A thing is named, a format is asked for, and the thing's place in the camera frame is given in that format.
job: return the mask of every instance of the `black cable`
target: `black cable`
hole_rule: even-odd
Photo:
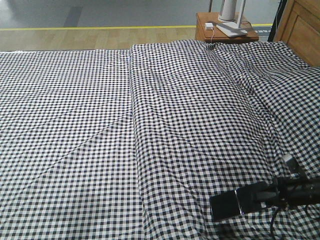
[[[281,207],[278,207],[278,208],[274,211],[274,213],[273,213],[273,215],[272,215],[271,223],[270,223],[270,234],[271,234],[271,237],[272,237],[273,240],[276,240],[275,235],[274,235],[274,222],[275,222],[276,216],[277,216],[277,214],[278,214],[278,212],[279,212],[280,210],[281,210]]]
[[[316,220],[316,221],[320,221],[320,217],[312,217],[309,213],[308,213],[308,206],[309,205],[305,205],[304,207],[304,212],[305,212],[305,215],[307,215],[309,218],[311,218],[312,220]]]

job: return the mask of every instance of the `gingham cloth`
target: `gingham cloth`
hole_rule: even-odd
[[[209,197],[285,153],[319,176],[319,69],[283,43],[2,52],[0,94],[0,239],[270,239],[274,209],[213,223]]]
[[[128,50],[0,54],[0,239],[141,239]]]
[[[289,177],[287,153],[320,176],[319,76],[282,42],[134,45],[130,86],[147,238],[271,239],[274,208],[213,223],[209,198]],[[320,238],[320,223],[302,208],[280,212],[274,229],[278,239]]]

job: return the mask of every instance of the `charger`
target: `charger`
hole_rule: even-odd
[[[214,25],[213,25],[212,22],[206,22],[204,24],[204,28],[205,28],[205,30],[213,30],[214,29]]]

